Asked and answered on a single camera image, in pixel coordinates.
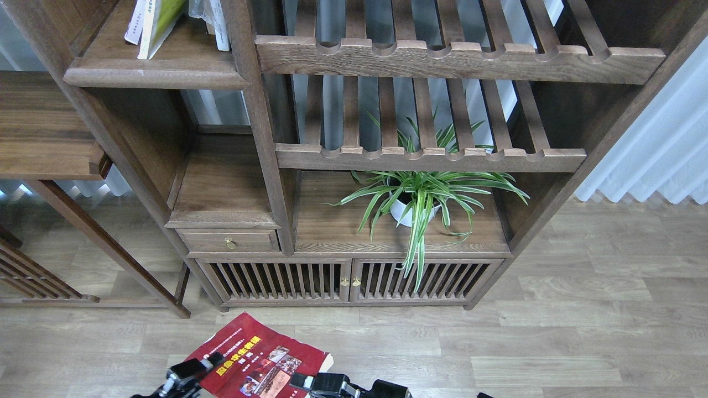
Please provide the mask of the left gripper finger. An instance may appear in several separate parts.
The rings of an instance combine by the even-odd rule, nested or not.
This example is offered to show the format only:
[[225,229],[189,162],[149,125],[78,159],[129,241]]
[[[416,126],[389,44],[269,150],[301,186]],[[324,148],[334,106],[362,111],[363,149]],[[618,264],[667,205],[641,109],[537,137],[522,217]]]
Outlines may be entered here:
[[225,362],[225,357],[221,353],[213,353],[201,360],[193,358],[171,366],[166,373],[163,395],[166,395],[174,387],[200,385],[200,381],[223,362]]

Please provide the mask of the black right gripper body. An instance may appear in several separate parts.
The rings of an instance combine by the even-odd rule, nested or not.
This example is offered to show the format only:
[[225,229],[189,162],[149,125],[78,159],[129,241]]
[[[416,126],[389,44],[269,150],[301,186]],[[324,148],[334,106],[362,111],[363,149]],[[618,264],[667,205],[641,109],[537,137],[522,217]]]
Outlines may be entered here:
[[349,383],[351,387],[356,390],[354,397],[400,397],[400,398],[411,398],[412,394],[409,388],[395,383],[390,383],[384,380],[375,380],[372,387],[369,390],[354,384]]

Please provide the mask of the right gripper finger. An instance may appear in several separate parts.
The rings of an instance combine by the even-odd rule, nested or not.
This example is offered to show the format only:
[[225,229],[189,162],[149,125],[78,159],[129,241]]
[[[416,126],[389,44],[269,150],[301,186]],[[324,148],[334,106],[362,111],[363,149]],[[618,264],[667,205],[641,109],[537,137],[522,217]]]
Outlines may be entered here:
[[294,373],[290,387],[306,391],[306,397],[354,397],[355,388],[350,381],[344,374],[318,373],[313,377]]

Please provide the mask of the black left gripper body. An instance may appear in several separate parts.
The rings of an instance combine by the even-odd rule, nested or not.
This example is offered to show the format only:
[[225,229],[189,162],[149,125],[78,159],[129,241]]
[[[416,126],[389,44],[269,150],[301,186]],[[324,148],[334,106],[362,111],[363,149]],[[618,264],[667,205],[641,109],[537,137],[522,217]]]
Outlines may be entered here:
[[159,387],[151,395],[132,395],[132,398],[153,398],[153,397],[200,397],[202,387],[200,385],[188,385],[185,387],[174,387],[172,390],[166,393],[166,395],[161,395],[162,388]]

